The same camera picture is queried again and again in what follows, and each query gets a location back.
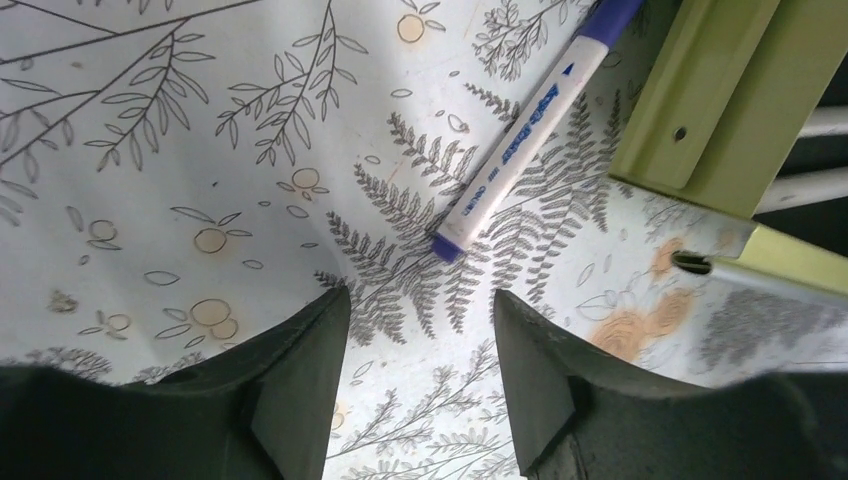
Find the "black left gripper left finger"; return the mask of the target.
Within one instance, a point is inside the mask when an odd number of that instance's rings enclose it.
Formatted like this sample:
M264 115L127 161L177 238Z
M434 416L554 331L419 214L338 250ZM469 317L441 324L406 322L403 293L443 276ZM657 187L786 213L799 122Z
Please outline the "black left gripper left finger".
M1 371L5 479L318 479L348 338L346 288L155 384Z

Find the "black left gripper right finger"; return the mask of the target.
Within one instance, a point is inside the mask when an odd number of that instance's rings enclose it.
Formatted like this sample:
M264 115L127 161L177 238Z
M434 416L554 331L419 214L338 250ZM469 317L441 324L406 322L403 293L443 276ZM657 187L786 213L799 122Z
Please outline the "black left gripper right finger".
M528 479L843 479L847 377L771 372L710 389L623 361L513 293L493 305Z

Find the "yellow-green drawer cabinet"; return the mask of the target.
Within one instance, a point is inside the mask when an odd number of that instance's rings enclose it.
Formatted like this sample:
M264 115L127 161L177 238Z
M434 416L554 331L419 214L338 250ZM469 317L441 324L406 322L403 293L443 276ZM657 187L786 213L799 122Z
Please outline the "yellow-green drawer cabinet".
M685 1L610 173L751 218L847 52L842 1Z

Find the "blue cap whiteboard marker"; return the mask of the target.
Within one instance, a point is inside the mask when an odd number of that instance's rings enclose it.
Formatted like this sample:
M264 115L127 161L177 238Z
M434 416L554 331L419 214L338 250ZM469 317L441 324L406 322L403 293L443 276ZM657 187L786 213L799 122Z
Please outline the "blue cap whiteboard marker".
M432 252L452 263L468 251L642 6L604 0L436 229Z

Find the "red whiteboard marker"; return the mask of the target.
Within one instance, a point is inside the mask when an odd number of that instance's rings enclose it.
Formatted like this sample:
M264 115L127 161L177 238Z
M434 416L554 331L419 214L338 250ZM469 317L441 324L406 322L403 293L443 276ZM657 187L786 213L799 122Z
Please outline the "red whiteboard marker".
M826 202L847 196L847 168L833 168L775 179L763 194L755 213Z

